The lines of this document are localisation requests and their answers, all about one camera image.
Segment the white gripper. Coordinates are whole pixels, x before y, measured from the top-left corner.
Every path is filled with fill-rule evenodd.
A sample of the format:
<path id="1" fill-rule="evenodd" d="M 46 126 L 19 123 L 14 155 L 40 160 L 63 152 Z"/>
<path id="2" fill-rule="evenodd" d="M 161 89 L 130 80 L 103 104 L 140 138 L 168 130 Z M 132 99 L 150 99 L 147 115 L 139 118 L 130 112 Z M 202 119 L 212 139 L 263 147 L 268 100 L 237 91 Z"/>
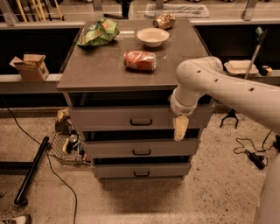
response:
<path id="1" fill-rule="evenodd" d="M 189 116 L 197 107 L 198 95 L 182 88 L 173 90 L 170 98 L 171 109 L 178 117 L 173 119 L 174 140 L 182 141 L 189 123 Z"/>

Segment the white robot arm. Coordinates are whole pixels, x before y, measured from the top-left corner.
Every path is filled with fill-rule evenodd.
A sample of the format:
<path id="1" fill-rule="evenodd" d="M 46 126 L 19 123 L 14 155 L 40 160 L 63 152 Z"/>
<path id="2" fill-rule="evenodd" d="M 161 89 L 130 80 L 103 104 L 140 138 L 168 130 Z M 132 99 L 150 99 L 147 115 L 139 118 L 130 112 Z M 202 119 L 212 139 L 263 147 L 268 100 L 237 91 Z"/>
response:
<path id="1" fill-rule="evenodd" d="M 223 104 L 280 135 L 280 87 L 231 77 L 222 73 L 216 57 L 189 59 L 176 70 L 178 86 L 171 95 L 174 139 L 183 139 L 188 116 L 203 95 Z M 280 224 L 280 154 L 274 158 L 262 187 L 254 224 Z"/>

